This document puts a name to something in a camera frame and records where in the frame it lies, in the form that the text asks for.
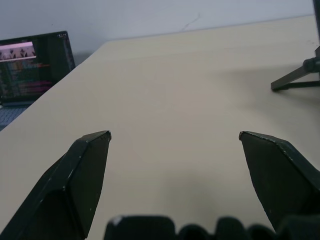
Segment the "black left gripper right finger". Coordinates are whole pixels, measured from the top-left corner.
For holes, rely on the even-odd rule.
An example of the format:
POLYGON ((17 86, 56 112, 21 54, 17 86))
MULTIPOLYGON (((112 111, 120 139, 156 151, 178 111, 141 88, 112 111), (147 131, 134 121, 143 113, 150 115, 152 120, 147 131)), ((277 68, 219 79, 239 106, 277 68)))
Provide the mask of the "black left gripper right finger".
POLYGON ((273 227, 289 216, 320 215, 320 171, 290 142, 271 135, 239 134, 255 193, 273 227))

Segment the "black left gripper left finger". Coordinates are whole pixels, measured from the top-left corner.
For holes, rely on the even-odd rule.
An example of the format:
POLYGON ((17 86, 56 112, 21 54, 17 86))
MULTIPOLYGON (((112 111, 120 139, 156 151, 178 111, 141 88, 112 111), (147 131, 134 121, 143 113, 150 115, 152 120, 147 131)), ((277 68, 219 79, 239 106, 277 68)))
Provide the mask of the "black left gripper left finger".
POLYGON ((108 130, 77 139, 37 181, 0 240, 86 240, 100 200, 108 130))

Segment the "black tripod stand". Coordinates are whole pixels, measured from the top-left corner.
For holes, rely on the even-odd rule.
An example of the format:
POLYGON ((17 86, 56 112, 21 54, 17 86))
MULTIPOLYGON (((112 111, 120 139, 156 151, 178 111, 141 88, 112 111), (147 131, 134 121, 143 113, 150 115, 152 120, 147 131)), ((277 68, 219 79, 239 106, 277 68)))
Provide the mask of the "black tripod stand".
POLYGON ((272 82, 270 88, 273 92, 294 88, 320 87, 320 0, 312 0, 312 2, 319 39, 319 46, 315 50, 315 57, 304 60, 301 67, 272 82), (309 74, 318 74, 319 80, 294 83, 294 81, 309 74))

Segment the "black laptop with lit screen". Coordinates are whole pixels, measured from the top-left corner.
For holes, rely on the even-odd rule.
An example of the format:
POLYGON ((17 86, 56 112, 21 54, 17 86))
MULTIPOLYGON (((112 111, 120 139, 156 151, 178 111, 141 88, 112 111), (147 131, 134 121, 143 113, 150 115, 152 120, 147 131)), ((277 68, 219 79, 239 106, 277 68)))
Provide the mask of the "black laptop with lit screen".
POLYGON ((0 40, 0 131, 75 67, 65 30, 0 40))

